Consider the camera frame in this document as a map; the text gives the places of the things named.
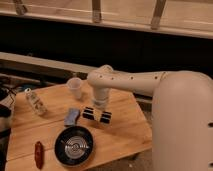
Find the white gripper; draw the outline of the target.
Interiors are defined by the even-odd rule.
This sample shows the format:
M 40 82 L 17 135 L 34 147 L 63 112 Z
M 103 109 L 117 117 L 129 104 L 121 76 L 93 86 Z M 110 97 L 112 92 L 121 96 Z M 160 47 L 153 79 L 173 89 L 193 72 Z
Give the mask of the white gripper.
M 107 107 L 107 104 L 108 104 L 107 99 L 100 100 L 100 99 L 93 98 L 92 102 L 93 102 L 93 106 L 97 109 L 100 109 L 100 110 L 104 110 Z M 82 116 L 84 118 L 93 120 L 94 119 L 94 109 L 90 108 L 90 107 L 85 107 L 84 110 L 83 110 Z M 101 114 L 100 121 L 103 122 L 103 123 L 109 124 L 110 120 L 111 120 L 111 116 L 112 116 L 111 112 L 104 111 Z

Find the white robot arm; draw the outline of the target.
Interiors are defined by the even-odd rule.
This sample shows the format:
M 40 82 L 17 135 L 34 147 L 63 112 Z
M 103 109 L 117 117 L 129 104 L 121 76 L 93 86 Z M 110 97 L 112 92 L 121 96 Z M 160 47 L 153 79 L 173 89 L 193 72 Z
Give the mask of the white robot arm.
M 213 171 L 213 78 L 196 71 L 117 72 L 103 65 L 87 76 L 94 106 L 109 90 L 152 98 L 154 171 Z

